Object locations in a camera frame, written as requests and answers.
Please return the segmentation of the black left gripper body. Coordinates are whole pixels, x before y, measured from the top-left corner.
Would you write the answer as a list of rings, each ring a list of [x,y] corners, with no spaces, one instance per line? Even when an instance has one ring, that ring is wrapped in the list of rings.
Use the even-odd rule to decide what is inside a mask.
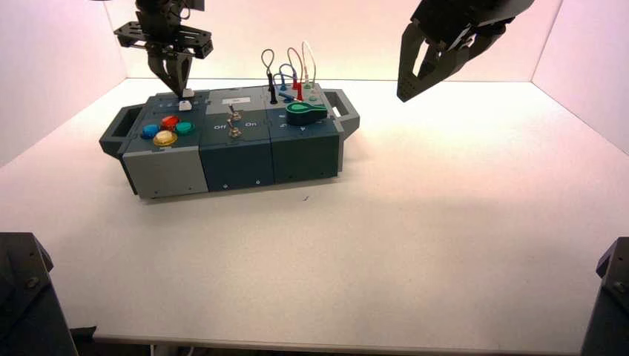
[[[114,31],[122,47],[148,49],[159,45],[166,53],[204,59],[212,50],[211,33],[185,26],[192,10],[204,11],[204,1],[136,1],[135,22]]]

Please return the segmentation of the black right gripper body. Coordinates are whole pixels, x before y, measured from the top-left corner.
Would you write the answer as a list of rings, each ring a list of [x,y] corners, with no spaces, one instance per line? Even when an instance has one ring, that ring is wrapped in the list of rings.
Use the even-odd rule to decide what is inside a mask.
[[[532,3],[533,0],[421,1],[412,14],[412,21],[428,43],[442,50],[451,50],[476,29],[510,22]]]

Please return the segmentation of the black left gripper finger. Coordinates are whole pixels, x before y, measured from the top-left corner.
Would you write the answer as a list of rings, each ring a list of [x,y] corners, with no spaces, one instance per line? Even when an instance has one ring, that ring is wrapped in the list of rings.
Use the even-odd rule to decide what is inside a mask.
[[[180,96],[180,75],[178,57],[173,54],[148,54],[151,71],[177,96]]]
[[[183,91],[186,89],[192,60],[193,57],[189,55],[181,53],[176,55],[176,61],[174,63],[174,92],[178,96],[182,96]]]

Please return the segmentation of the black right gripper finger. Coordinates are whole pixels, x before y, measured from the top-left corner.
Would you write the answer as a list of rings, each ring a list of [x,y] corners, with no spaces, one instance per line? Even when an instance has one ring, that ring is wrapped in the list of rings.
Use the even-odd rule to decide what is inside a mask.
[[[489,49],[505,32],[505,24],[473,27],[462,40],[447,50],[444,44],[429,43],[426,54],[426,79],[431,84],[444,81]]]
[[[422,57],[420,67],[415,70],[422,45],[426,36],[417,22],[407,25],[401,39],[401,51],[398,68],[397,96],[407,102],[441,81],[438,76],[440,51],[434,44],[427,44],[427,51]]]

